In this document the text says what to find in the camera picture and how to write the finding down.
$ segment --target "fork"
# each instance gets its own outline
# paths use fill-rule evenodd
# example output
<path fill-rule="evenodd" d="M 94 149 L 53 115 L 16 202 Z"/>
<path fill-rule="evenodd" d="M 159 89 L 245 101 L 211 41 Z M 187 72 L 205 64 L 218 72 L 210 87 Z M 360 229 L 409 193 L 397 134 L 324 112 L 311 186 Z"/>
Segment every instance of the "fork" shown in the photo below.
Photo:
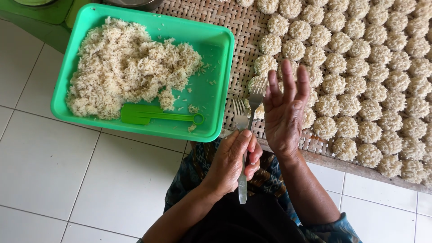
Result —
<path fill-rule="evenodd" d="M 252 122 L 254 121 L 255 110 L 263 101 L 263 91 L 267 88 L 268 78 L 261 79 L 260 82 L 254 84 L 249 95 L 249 106 L 251 107 L 251 118 L 249 120 L 248 129 L 252 132 Z"/>
<path fill-rule="evenodd" d="M 239 131 L 243 131 L 244 129 L 246 129 L 246 126 L 248 124 L 245 105 L 238 97 L 234 97 L 232 101 L 232 106 L 234 108 L 235 125 L 237 126 L 237 129 Z M 246 199 L 248 198 L 248 185 L 246 183 L 245 175 L 246 155 L 247 151 L 243 155 L 243 166 L 241 168 L 240 176 L 238 177 L 238 199 L 240 201 L 240 204 L 245 204 Z"/>

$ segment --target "forearm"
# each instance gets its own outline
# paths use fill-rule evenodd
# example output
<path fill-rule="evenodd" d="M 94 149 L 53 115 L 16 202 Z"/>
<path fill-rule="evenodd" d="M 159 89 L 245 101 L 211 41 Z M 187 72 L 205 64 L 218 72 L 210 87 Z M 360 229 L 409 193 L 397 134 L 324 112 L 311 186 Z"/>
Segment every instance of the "forearm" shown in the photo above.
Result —
<path fill-rule="evenodd" d="M 304 226 L 327 224 L 340 218 L 333 200 L 299 152 L 278 160 L 289 198 Z"/>
<path fill-rule="evenodd" d="M 203 219 L 219 197 L 198 186 L 166 211 L 143 236 L 146 243 L 170 243 L 178 240 Z"/>

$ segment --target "green plastic tray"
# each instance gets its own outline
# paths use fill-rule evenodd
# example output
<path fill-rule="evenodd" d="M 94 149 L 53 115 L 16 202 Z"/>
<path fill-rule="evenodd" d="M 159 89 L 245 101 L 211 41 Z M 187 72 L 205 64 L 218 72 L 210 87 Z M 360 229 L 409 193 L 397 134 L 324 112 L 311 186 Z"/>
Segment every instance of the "green plastic tray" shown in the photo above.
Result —
<path fill-rule="evenodd" d="M 175 101 L 176 109 L 174 111 L 166 112 L 190 115 L 187 107 L 190 104 L 199 106 L 200 113 L 206 118 L 202 125 L 197 126 L 194 131 L 189 133 L 187 128 L 192 125 L 192 122 L 187 121 L 152 119 L 148 125 L 133 125 L 122 123 L 120 119 L 108 121 L 93 117 L 76 117 L 70 112 L 66 106 L 65 98 L 70 86 L 70 79 L 78 64 L 79 58 L 76 55 L 78 47 L 87 32 L 93 27 L 101 26 L 108 16 L 145 25 L 154 41 L 162 42 L 165 38 L 175 38 L 175 45 L 188 42 L 194 47 L 194 50 L 204 57 L 203 62 L 205 64 L 212 64 L 212 67 L 205 74 L 191 76 L 189 78 L 191 85 L 186 86 L 182 93 L 173 90 L 174 97 L 180 96 L 180 99 Z M 222 129 L 233 50 L 234 35 L 229 29 L 222 26 L 96 3 L 87 4 L 79 10 L 76 16 L 51 100 L 51 112 L 55 117 L 68 122 L 160 137 L 199 142 L 212 141 L 218 137 Z M 209 82 L 215 80 L 216 84 L 210 85 L 207 80 Z M 192 92 L 188 93 L 187 88 L 191 88 Z M 156 98 L 150 104 L 145 101 L 141 101 L 139 104 L 158 106 L 159 102 Z"/>

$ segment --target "green plastic spatula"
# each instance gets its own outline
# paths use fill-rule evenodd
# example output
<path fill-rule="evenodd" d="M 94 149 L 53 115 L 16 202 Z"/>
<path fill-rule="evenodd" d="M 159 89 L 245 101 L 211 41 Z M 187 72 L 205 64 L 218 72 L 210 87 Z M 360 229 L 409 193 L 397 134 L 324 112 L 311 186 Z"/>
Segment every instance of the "green plastic spatula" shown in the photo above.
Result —
<path fill-rule="evenodd" d="M 123 123 L 146 125 L 150 123 L 151 118 L 193 122 L 195 125 L 201 125 L 204 122 L 204 116 L 200 113 L 195 115 L 168 114 L 163 113 L 158 106 L 136 104 L 124 104 L 121 108 Z"/>

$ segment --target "fingernail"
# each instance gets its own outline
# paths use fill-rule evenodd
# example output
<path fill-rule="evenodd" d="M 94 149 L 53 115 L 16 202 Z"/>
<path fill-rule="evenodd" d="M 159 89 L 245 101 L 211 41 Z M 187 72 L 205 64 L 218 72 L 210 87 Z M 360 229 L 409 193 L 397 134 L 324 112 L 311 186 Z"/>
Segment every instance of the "fingernail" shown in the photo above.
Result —
<path fill-rule="evenodd" d="M 243 134 L 246 137 L 250 137 L 252 135 L 251 131 L 249 131 L 248 129 L 243 130 L 241 134 Z"/>
<path fill-rule="evenodd" d="M 295 110 L 300 110 L 303 106 L 303 102 L 301 100 L 299 100 L 296 104 L 294 104 L 294 109 Z"/>

